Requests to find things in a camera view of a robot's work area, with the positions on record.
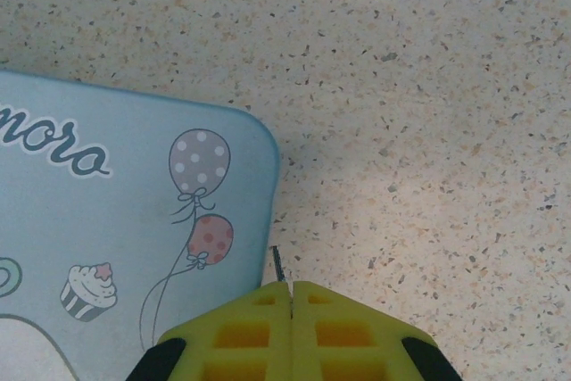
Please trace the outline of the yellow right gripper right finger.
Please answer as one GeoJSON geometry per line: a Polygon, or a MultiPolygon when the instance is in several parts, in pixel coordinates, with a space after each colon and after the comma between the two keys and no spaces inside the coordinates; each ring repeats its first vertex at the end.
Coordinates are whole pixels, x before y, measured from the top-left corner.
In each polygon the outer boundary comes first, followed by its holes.
{"type": "Polygon", "coordinates": [[[308,281],[293,285],[293,380],[461,380],[433,337],[308,281]]]}

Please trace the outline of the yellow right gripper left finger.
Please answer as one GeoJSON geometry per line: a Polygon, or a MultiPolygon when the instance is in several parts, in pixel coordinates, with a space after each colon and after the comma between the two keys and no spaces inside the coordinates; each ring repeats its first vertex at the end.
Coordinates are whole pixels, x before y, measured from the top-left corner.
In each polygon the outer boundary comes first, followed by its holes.
{"type": "Polygon", "coordinates": [[[290,380],[291,295],[276,281],[165,332],[129,380],[290,380]]]}

